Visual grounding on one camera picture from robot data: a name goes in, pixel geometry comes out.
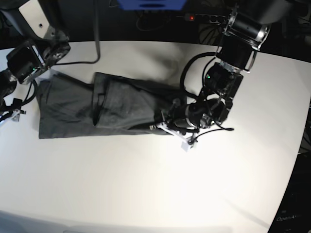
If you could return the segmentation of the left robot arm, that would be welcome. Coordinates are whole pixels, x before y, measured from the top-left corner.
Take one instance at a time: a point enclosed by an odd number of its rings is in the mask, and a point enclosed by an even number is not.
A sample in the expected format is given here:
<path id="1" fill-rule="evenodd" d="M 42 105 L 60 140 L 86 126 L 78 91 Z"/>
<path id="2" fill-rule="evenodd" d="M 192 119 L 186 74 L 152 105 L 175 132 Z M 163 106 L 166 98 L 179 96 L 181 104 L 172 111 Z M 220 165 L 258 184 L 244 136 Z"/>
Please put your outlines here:
<path id="1" fill-rule="evenodd" d="M 228 16 L 220 44 L 214 53 L 205 52 L 191 58 L 180 78 L 180 89 L 194 102 L 175 103 L 162 114 L 157 128 L 169 133 L 198 133 L 215 125 L 220 130 L 233 105 L 242 82 L 241 72 L 250 72 L 257 53 L 266 41 L 273 23 L 285 17 L 297 0 L 243 0 Z M 212 67 L 205 65 L 198 95 L 186 90 L 184 81 L 191 65 L 198 59 L 218 59 Z"/>

